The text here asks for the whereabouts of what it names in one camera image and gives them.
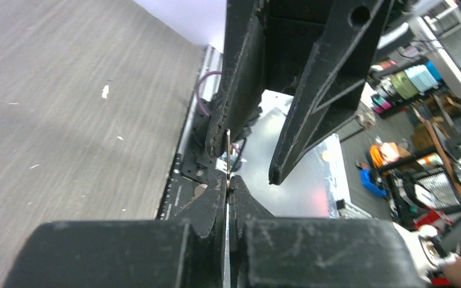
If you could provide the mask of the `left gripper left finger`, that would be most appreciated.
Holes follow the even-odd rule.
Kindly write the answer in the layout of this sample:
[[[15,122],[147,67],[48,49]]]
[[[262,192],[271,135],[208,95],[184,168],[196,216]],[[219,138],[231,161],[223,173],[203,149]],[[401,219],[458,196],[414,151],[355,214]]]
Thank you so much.
[[[222,287],[224,175],[168,220],[39,225],[5,287]]]

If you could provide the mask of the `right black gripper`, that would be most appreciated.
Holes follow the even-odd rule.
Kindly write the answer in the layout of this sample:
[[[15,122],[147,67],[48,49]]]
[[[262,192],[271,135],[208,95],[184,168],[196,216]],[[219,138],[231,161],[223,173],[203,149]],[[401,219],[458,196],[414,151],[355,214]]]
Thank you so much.
[[[393,1],[228,1],[220,86],[205,147],[225,151],[266,90],[294,95],[271,159],[280,185],[355,114]]]

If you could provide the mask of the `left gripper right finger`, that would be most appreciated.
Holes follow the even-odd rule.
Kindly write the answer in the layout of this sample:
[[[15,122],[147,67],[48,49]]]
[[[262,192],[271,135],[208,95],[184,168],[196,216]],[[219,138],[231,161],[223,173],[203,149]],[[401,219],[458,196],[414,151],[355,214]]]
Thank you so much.
[[[393,223],[274,217],[230,182],[232,287],[426,287]]]

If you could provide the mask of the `small keys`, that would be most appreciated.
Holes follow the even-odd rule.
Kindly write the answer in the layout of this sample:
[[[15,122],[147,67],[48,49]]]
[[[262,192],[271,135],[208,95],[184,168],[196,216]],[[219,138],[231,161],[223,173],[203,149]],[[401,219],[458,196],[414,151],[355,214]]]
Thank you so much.
[[[226,135],[226,186],[227,186],[227,189],[230,189],[232,142],[231,142],[231,131],[229,128],[225,130],[225,135]]]

